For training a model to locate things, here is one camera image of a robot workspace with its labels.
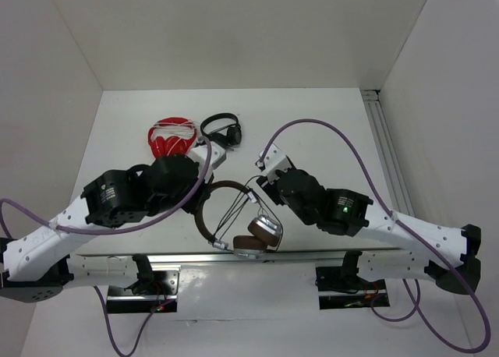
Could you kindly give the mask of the brown silver headphones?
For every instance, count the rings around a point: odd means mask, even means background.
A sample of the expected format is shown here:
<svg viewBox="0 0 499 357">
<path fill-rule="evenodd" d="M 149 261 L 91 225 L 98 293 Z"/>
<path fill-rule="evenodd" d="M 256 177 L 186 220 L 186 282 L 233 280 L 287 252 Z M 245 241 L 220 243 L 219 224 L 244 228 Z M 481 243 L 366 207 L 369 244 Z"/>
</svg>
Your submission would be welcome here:
<svg viewBox="0 0 499 357">
<path fill-rule="evenodd" d="M 278 216 L 248 182 L 212 183 L 200 201 L 194 221 L 211 247 L 238 256 L 275 253 L 284 237 Z"/>
</svg>

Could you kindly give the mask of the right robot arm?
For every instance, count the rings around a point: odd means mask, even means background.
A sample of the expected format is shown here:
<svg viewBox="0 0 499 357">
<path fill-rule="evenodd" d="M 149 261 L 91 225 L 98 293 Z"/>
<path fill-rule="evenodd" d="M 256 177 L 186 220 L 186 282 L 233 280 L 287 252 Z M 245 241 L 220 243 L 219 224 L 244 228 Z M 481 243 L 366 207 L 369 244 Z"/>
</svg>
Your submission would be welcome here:
<svg viewBox="0 0 499 357">
<path fill-rule="evenodd" d="M 444 291 L 466 295 L 480 282 L 476 255 L 480 228 L 449 228 L 393 210 L 348 189 L 326 189 L 304 170 L 291 168 L 261 175 L 257 185 L 277 205 L 287 206 L 305 225 L 330 235 L 371 239 L 394 246 L 386 253 L 346 253 L 340 270 L 343 285 L 365 281 L 420 279 Z"/>
</svg>

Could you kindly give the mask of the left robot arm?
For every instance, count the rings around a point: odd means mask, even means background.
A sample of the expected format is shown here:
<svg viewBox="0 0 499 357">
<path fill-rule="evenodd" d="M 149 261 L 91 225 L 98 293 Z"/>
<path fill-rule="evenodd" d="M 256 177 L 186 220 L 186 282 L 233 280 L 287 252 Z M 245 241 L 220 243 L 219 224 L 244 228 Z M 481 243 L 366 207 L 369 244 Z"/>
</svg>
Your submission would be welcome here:
<svg viewBox="0 0 499 357">
<path fill-rule="evenodd" d="M 208 160 L 175 155 L 106 171 L 49 221 L 2 199 L 2 206 L 13 207 L 39 227 L 21 239 L 1 239 L 1 296 L 35 303 L 64 289 L 102 285 L 148 292 L 155 276 L 147 255 L 80 256 L 76 251 L 98 236 L 138 232 L 177 210 L 191 210 L 211 169 Z"/>
</svg>

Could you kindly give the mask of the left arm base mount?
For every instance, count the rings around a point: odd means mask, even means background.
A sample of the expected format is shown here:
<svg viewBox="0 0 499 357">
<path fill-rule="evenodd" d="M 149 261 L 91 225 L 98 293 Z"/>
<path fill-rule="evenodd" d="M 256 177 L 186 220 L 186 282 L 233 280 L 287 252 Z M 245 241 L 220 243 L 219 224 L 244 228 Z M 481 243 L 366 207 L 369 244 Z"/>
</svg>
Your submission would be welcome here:
<svg viewBox="0 0 499 357">
<path fill-rule="evenodd" d="M 178 308 L 180 266 L 154 269 L 153 284 L 134 294 L 131 289 L 109 287 L 106 309 L 110 314 L 176 313 Z"/>
</svg>

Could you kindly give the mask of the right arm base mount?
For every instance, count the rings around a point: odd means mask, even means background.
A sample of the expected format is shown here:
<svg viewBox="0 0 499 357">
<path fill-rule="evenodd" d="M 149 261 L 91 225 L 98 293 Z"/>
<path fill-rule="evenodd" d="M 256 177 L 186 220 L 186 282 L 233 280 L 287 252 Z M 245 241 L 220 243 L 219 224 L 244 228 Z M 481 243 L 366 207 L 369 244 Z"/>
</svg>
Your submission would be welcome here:
<svg viewBox="0 0 499 357">
<path fill-rule="evenodd" d="M 340 267 L 316 267 L 315 285 L 320 310 L 370 308 L 373 300 L 375 307 L 390 306 L 384 280 L 345 278 Z"/>
</svg>

